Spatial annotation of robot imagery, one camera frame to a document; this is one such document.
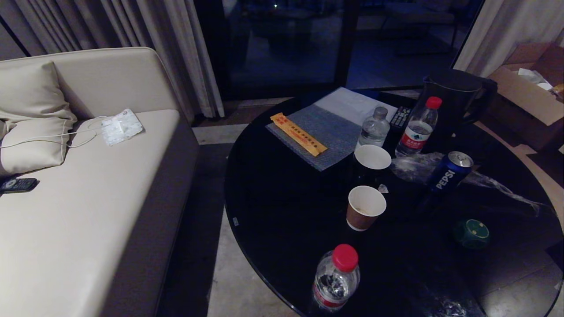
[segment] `kettle handle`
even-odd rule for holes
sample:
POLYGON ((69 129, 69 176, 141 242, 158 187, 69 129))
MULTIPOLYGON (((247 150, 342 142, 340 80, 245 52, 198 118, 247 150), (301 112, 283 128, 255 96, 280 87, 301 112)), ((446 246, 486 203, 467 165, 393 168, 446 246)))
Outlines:
POLYGON ((480 80, 482 81, 482 89, 484 90, 484 93, 482 97, 474 99, 472 104, 470 104, 470 107, 468 108, 469 114, 462 120, 463 125, 473 124, 478 121, 493 102, 494 97, 497 94, 497 82, 488 78, 480 78, 480 80))

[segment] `blue soda can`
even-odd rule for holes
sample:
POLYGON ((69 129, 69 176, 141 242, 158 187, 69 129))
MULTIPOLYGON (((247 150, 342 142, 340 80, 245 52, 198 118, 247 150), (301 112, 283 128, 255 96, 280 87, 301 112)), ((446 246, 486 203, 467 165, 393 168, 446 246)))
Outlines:
POLYGON ((429 178, 431 192, 449 193, 472 171, 474 161, 462 152, 453 151, 445 155, 429 178))

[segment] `black remote control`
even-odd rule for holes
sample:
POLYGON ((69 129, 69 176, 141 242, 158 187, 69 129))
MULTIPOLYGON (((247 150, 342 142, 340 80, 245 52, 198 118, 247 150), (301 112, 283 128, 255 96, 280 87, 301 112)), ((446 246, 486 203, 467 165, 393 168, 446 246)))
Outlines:
POLYGON ((399 109, 395 112, 394 117, 390 121, 390 128, 392 129, 392 131, 401 132, 405 130, 410 113, 411 109, 406 107, 399 107, 399 109))
POLYGON ((34 189, 37 183, 35 178, 8 179, 0 185, 0 193, 28 192, 34 189))

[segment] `round table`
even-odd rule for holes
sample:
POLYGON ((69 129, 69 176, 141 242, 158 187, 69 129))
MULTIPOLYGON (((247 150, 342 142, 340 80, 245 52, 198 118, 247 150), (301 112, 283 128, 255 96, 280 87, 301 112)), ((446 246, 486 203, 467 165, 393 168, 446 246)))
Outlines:
MULTIPOLYGON (((415 102, 360 93, 396 107, 415 102)), ((339 316, 547 314, 562 285, 562 230, 549 208, 537 213, 497 190, 461 184, 432 217, 414 219, 410 212, 424 186, 387 173, 381 180, 389 189, 386 212, 365 232, 350 229, 342 186, 350 160, 319 172, 265 128, 270 116, 289 115, 325 94, 267 110, 241 133, 228 158, 225 195, 233 234, 273 292, 300 315, 312 315, 317 264, 325 252, 348 243, 359 253, 361 278, 339 316), (485 249, 465 249, 452 238, 452 226, 469 218, 489 228, 485 249)), ((399 137, 390 132, 383 147, 394 153, 399 137)), ((455 139, 448 147, 468 152, 479 172, 551 205, 528 168, 489 134, 468 125, 455 139)))

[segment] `beige leather sofa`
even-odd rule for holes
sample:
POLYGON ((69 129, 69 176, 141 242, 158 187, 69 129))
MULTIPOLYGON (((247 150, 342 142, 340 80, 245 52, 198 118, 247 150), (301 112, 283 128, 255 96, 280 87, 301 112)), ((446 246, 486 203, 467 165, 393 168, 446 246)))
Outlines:
MULTIPOLYGON (((190 188, 197 141, 156 53, 79 51, 52 60, 79 117, 132 109, 145 132, 113 147, 70 148, 40 183, 0 196, 0 316, 152 316, 190 188)), ((92 134, 78 134, 78 144, 92 134)))

